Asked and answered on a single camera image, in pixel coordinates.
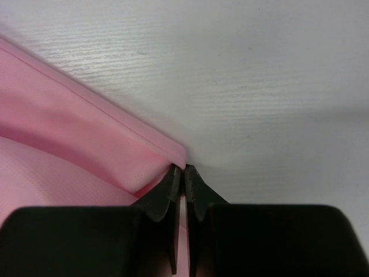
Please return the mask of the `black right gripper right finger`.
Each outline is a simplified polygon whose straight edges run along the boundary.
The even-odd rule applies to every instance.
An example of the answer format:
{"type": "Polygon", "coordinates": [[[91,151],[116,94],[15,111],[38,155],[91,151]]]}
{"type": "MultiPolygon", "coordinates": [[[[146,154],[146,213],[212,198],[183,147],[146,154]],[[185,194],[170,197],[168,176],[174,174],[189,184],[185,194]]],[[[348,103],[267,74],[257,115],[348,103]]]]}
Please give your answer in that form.
{"type": "Polygon", "coordinates": [[[184,170],[190,276],[367,276],[347,217],[328,205],[231,204],[184,170]]]}

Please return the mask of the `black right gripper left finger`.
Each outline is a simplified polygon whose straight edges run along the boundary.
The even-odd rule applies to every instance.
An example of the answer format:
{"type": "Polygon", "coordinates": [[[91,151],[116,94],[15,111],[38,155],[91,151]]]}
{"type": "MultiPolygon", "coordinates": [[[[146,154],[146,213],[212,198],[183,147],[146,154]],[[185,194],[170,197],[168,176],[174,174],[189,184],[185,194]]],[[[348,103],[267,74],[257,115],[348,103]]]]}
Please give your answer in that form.
{"type": "Polygon", "coordinates": [[[129,206],[24,207],[1,227],[2,276],[172,276],[181,169],[129,206]]]}

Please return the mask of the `pink t shirt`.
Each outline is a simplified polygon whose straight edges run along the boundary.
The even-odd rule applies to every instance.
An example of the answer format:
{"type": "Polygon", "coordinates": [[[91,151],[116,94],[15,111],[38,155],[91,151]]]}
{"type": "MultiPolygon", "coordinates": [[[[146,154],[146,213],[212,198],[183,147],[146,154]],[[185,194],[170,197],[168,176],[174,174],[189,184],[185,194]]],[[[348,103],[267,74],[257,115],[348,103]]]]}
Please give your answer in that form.
{"type": "MultiPolygon", "coordinates": [[[[185,165],[181,145],[1,41],[1,227],[24,207],[132,205],[185,165]]],[[[178,230],[172,276],[187,276],[178,230]]]]}

